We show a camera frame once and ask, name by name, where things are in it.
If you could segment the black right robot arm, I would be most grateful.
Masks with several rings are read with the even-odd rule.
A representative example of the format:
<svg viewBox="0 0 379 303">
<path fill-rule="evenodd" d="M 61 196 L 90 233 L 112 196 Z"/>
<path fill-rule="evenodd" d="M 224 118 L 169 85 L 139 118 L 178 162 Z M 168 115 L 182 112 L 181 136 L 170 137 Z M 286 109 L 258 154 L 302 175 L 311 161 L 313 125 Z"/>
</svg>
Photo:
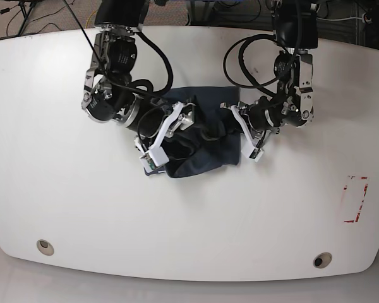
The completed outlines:
<svg viewBox="0 0 379 303">
<path fill-rule="evenodd" d="M 166 98 L 173 84 L 167 56 L 142 32 L 148 1 L 102 1 L 94 25 L 99 29 L 90 44 L 93 56 L 85 75 L 82 109 L 98 123 L 115 121 L 136 132 L 135 146 L 147 172 L 173 159 L 162 147 L 166 139 L 183 132 L 195 121 L 195 99 Z M 146 79 L 133 80 L 139 36 L 162 59 L 167 83 L 155 90 Z"/>
</svg>

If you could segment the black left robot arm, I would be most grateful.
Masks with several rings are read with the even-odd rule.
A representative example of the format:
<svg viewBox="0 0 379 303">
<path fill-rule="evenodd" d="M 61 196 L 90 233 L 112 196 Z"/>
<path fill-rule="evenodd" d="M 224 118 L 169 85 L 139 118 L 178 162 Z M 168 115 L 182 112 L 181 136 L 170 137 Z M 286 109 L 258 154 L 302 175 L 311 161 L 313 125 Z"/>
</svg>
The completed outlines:
<svg viewBox="0 0 379 303">
<path fill-rule="evenodd" d="M 256 34 L 238 40 L 238 63 L 249 85 L 263 93 L 252 104 L 221 104 L 238 122 L 245 144 L 241 153 L 254 161 L 263 155 L 266 139 L 286 124 L 301 127 L 312 121 L 313 56 L 318 47 L 317 1 L 272 1 L 273 33 Z M 246 49 L 259 40 L 269 40 L 281 48 L 274 61 L 274 79 L 259 83 L 245 65 Z"/>
</svg>

